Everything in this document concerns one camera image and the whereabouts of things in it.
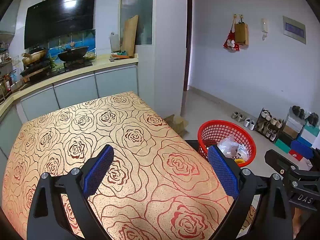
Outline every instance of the silver screw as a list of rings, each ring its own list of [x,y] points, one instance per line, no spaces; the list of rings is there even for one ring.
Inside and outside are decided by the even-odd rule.
[[[280,176],[279,176],[278,174],[276,174],[276,173],[274,173],[274,174],[272,175],[272,177],[273,177],[275,180],[279,180],[279,179],[280,179]]]
[[[243,169],[242,173],[246,176],[249,176],[251,174],[251,171],[249,169]]]
[[[48,176],[49,176],[49,173],[44,172],[42,173],[41,178],[46,179]]]
[[[72,175],[77,175],[80,172],[79,168],[74,168],[71,170]]]

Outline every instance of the countertop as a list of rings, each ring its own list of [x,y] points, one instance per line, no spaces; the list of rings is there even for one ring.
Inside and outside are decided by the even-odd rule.
[[[129,59],[122,59],[122,60],[116,60],[114,62],[110,62],[109,60],[110,54],[103,55],[103,56],[98,56],[96,60],[92,61],[92,66],[76,69],[70,72],[66,72],[60,75],[57,75],[52,78],[48,78],[44,81],[41,81],[37,84],[34,84],[24,90],[17,91],[12,93],[1,105],[0,105],[0,116],[6,111],[6,109],[17,99],[22,98],[23,96],[37,90],[40,88],[43,88],[45,86],[48,86],[50,84],[59,82],[61,80],[71,78],[77,75],[81,75],[84,73],[104,69],[104,68],[109,68],[109,67],[115,67],[115,66],[121,66],[121,65],[126,65],[126,64],[132,64],[132,63],[138,63],[138,55],[135,54],[134,58],[129,58]]]
[[[112,239],[212,235],[233,199],[208,161],[137,95],[126,92],[60,109],[22,126],[4,174],[2,208],[24,239],[41,174],[65,175],[106,144],[113,147],[114,160],[88,202]],[[62,202],[73,231],[82,236],[67,195]]]

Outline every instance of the shoe rack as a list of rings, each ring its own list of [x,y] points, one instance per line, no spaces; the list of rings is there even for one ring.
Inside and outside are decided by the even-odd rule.
[[[260,115],[259,115],[259,117],[258,117],[258,120],[257,120],[257,122],[256,122],[253,130],[256,131],[256,132],[258,132],[258,133],[261,134],[262,136],[264,136],[266,139],[268,139],[268,140],[269,140],[270,142],[272,142],[273,144],[275,144],[276,141],[277,141],[277,139],[278,139],[278,137],[279,137],[279,133],[280,133],[280,131],[283,129],[283,126],[284,126],[284,125],[282,124],[282,126],[281,126],[280,128],[278,128],[276,125],[273,125],[273,124],[271,123],[271,120],[268,121],[266,118],[264,118],[264,117],[261,115],[261,113],[262,113],[263,111],[266,111],[266,110],[265,110],[265,109],[262,109],[262,110],[261,110]],[[263,125],[263,128],[262,128],[262,131],[259,130],[261,123],[264,124],[264,125]],[[273,131],[276,131],[276,137],[275,137],[275,139],[274,139],[273,141],[270,139],[271,135],[270,135],[269,137],[266,136],[266,134],[268,133],[268,130],[269,130],[269,129],[272,130],[271,135],[272,135]]]

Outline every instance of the yellow object in basket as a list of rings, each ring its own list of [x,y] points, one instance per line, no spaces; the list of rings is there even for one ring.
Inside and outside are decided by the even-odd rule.
[[[245,163],[244,159],[235,159],[236,164]]]

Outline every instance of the frosted glass panel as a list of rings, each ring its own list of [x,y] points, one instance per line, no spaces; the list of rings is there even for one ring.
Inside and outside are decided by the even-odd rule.
[[[152,5],[153,0],[121,0],[120,39],[122,40],[124,22],[139,15],[136,45],[152,45]]]

